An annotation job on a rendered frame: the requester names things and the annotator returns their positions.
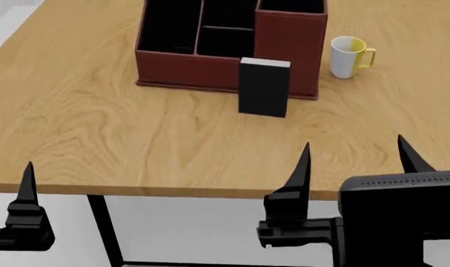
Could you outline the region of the black book with white pages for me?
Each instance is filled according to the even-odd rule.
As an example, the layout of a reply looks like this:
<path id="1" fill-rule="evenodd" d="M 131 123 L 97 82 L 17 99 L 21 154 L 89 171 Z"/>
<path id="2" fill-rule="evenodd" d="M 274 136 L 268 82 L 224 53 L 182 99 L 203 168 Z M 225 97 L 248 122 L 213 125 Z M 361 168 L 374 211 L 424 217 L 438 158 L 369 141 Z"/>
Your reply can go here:
<path id="1" fill-rule="evenodd" d="M 285 117 L 291 62 L 243 57 L 239 63 L 238 111 Z"/>

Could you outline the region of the white and yellow mug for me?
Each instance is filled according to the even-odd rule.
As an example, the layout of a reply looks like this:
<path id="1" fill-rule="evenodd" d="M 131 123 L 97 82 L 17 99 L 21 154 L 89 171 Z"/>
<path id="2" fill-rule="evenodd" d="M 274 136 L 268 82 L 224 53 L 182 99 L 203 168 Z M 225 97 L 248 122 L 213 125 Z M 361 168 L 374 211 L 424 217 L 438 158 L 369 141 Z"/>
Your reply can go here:
<path id="1" fill-rule="evenodd" d="M 331 40 L 331 73 L 338 79 L 350 79 L 358 70 L 374 65 L 376 52 L 357 37 L 335 37 Z"/>

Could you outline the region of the red-brown leather desk caddy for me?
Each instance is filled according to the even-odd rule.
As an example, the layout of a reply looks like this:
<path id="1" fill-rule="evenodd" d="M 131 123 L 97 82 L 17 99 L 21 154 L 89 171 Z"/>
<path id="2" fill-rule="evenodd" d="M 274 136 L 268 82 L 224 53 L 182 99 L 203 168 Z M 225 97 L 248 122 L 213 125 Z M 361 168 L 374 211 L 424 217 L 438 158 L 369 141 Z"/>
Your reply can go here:
<path id="1" fill-rule="evenodd" d="M 290 62 L 289 96 L 316 99 L 328 0 L 146 0 L 137 83 L 236 93 L 243 57 Z"/>

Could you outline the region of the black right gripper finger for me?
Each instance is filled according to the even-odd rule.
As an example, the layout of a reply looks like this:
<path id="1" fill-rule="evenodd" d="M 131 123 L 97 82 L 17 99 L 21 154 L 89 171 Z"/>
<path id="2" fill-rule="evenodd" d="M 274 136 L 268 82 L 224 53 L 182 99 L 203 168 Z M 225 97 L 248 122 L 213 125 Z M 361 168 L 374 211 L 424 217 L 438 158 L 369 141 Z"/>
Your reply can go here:
<path id="1" fill-rule="evenodd" d="M 266 221 L 272 225 L 292 224 L 308 217 L 311 180 L 310 143 L 305 144 L 296 168 L 281 188 L 264 197 Z"/>
<path id="2" fill-rule="evenodd" d="M 400 161 L 405 173 L 425 173 L 436 171 L 430 166 L 402 136 L 397 137 Z"/>

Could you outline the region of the black metal table frame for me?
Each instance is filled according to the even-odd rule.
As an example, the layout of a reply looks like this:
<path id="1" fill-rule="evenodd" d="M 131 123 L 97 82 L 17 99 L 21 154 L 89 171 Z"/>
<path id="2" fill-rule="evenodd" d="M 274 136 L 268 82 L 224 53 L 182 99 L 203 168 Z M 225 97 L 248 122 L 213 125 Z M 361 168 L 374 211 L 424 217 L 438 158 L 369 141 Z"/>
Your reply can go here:
<path id="1" fill-rule="evenodd" d="M 110 267 L 310 267 L 310 266 L 260 266 L 243 264 L 201 264 L 201 263 L 161 263 L 128 262 L 123 259 L 119 242 L 116 238 L 109 210 L 102 195 L 87 197 L 96 225 L 102 238 Z M 290 237 L 277 240 L 264 239 L 263 245 L 272 246 L 307 245 L 327 243 L 332 248 L 333 267 L 344 267 L 343 222 L 341 217 L 308 219 L 302 222 L 302 228 Z"/>

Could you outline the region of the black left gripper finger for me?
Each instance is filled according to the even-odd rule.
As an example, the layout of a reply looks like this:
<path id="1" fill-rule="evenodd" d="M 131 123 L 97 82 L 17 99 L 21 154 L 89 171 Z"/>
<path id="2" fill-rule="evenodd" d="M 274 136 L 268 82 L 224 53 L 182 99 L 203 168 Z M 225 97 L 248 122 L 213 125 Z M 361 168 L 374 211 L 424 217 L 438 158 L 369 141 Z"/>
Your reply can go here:
<path id="1" fill-rule="evenodd" d="M 7 207 L 6 225 L 39 225 L 44 209 L 39 205 L 33 163 L 24 170 L 17 198 Z"/>

